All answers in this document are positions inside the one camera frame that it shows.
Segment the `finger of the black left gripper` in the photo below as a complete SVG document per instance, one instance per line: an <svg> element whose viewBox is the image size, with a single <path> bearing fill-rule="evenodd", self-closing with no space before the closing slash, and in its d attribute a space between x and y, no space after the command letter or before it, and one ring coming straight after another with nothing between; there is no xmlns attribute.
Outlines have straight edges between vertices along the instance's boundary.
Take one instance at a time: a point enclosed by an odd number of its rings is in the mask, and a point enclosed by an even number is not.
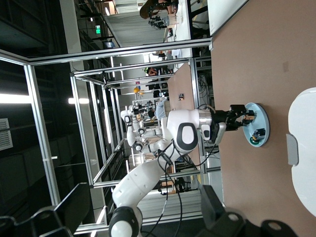
<svg viewBox="0 0 316 237"><path fill-rule="evenodd" d="M249 122L242 119L241 121L237 121L237 118L228 118L226 121L226 131L235 131L238 128L243 126L248 126Z"/></svg>
<svg viewBox="0 0 316 237"><path fill-rule="evenodd" d="M230 105L230 111L237 117L255 116L255 112L253 110L247 109L245 105Z"/></svg>

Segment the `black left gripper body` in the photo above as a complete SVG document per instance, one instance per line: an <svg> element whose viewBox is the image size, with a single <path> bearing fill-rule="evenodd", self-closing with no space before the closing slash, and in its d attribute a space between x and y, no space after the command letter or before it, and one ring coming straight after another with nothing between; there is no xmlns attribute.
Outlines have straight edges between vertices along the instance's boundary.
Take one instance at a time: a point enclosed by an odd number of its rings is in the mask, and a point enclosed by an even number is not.
<svg viewBox="0 0 316 237"><path fill-rule="evenodd" d="M230 120L232 118L232 112L231 111L223 111L223 110L216 110L212 113L212 122L213 123L230 123Z"/></svg>

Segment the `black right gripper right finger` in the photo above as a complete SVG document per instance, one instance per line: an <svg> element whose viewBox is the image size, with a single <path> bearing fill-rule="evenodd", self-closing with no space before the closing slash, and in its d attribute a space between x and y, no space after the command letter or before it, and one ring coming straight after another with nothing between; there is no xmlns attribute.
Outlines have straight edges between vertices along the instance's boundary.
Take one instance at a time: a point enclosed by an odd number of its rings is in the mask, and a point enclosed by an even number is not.
<svg viewBox="0 0 316 237"><path fill-rule="evenodd" d="M256 226L235 211L226 211L211 185L202 185L201 210L205 224L198 237L296 237L286 223L265 220Z"/></svg>

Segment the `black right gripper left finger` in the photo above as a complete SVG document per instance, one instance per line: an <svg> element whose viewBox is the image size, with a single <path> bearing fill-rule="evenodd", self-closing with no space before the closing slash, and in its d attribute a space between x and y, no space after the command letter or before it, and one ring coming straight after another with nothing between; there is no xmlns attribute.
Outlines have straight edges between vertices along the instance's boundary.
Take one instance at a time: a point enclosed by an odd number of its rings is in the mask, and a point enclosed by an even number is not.
<svg viewBox="0 0 316 237"><path fill-rule="evenodd" d="M27 220L0 218L2 237L72 237L90 209L87 183L77 184L57 205L39 209Z"/></svg>

